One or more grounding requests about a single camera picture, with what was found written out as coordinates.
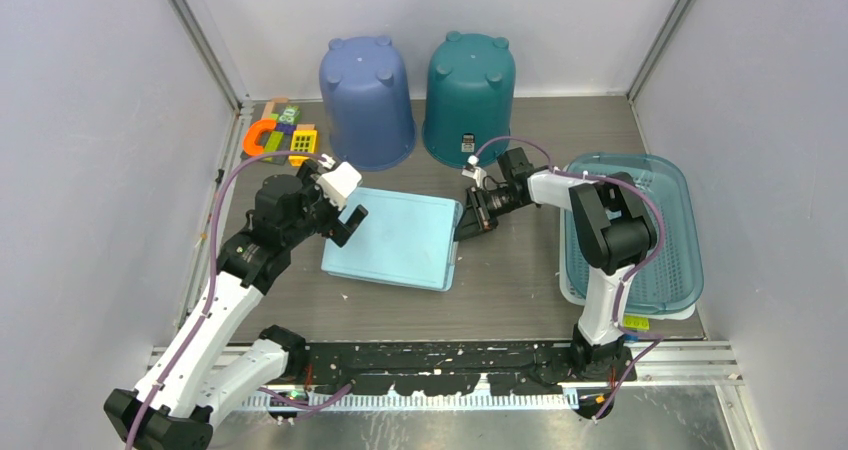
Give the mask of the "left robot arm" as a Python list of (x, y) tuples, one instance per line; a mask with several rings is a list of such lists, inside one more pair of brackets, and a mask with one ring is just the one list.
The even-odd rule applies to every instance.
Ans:
[(224, 369), (213, 366), (298, 245), (314, 235), (347, 243), (368, 214), (358, 205), (341, 218), (361, 182), (351, 164), (329, 156), (263, 181), (245, 225), (212, 254), (207, 287), (160, 359), (133, 389), (115, 389), (106, 399), (104, 411), (126, 448), (206, 449), (220, 423), (261, 386), (305, 375), (304, 337), (278, 325)]

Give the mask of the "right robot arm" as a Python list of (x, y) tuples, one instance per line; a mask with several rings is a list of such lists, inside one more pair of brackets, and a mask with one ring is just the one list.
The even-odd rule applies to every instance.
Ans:
[(521, 148), (506, 151), (497, 164), (503, 180), (488, 188), (478, 156), (468, 157), (462, 174), (473, 183), (466, 190), (454, 239), (460, 242), (493, 231), (500, 216), (529, 205), (569, 212), (589, 265), (589, 282), (568, 362), (580, 378), (596, 380), (623, 358), (623, 301), (633, 276), (663, 235), (656, 207), (627, 173), (591, 176), (535, 167)]

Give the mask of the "teal plastic bucket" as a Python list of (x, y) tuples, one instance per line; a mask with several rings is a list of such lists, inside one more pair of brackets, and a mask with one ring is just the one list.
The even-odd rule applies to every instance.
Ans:
[(450, 31), (431, 56), (422, 139), (438, 162), (496, 161), (510, 134), (516, 64), (505, 37)]

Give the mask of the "blue plastic bucket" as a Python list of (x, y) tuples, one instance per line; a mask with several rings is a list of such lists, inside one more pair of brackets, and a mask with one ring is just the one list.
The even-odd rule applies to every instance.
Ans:
[(337, 157), (382, 171), (412, 153), (417, 136), (407, 71), (390, 37), (331, 39), (318, 80)]

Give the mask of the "light blue plastic basket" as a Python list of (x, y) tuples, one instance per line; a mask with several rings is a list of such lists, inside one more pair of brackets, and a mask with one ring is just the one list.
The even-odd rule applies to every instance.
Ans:
[(463, 205), (444, 197), (360, 187), (345, 218), (357, 206), (368, 215), (342, 247), (327, 242), (321, 270), (342, 278), (448, 291), (457, 243), (454, 231)]

